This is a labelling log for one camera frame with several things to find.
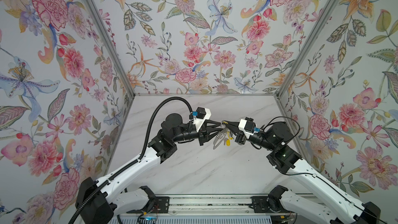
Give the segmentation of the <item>steel key holder plate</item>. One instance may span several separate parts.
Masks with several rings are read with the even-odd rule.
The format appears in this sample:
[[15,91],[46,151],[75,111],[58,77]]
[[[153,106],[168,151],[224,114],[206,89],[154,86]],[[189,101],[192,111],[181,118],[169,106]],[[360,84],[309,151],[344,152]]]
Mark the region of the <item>steel key holder plate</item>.
[[217,149],[220,145],[227,146],[226,145],[227,140],[230,140],[231,143],[233,137],[230,130],[224,128],[224,130],[215,137],[215,140],[213,142],[213,150]]

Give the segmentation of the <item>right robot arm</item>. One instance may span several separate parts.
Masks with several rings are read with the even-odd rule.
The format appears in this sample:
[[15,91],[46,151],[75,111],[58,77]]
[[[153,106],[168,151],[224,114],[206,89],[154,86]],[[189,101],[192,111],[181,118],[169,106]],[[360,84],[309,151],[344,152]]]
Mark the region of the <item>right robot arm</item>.
[[276,186],[269,194],[269,208],[281,208],[317,224],[380,224],[381,210],[372,202],[363,203],[341,190],[314,169],[288,144],[295,137],[284,121],[272,121],[258,128],[251,118],[239,122],[223,121],[235,136],[235,142],[269,151],[267,159],[280,174],[292,178],[309,190],[322,203],[302,198],[284,186]]

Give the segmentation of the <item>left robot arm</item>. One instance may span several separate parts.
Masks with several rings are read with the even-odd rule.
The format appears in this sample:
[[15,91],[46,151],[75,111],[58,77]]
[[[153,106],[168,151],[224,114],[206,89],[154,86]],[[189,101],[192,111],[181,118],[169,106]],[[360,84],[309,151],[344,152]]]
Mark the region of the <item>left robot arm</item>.
[[157,135],[145,144],[145,150],[139,155],[97,180],[83,181],[75,204],[76,212],[69,222],[73,224],[81,217],[86,224],[107,224],[115,216],[131,211],[151,211],[156,196],[149,187],[141,186],[126,193],[123,190],[141,174],[170,158],[177,151],[177,144],[198,140],[203,145],[220,131],[221,123],[209,120],[208,116],[193,115],[188,123],[183,123],[179,114],[168,115]]

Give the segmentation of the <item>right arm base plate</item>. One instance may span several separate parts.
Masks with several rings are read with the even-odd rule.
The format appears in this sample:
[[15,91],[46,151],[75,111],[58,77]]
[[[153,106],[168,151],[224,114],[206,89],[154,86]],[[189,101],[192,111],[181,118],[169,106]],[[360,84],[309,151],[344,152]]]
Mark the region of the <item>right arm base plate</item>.
[[271,209],[268,202],[268,196],[252,196],[250,208],[254,210],[256,214],[271,213]]

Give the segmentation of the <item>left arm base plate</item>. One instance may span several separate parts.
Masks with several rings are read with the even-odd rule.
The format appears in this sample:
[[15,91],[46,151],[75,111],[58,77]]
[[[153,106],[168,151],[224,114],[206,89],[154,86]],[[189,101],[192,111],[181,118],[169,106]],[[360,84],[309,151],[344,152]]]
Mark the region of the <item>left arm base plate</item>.
[[146,213],[168,214],[170,207],[170,197],[150,198],[147,203]]

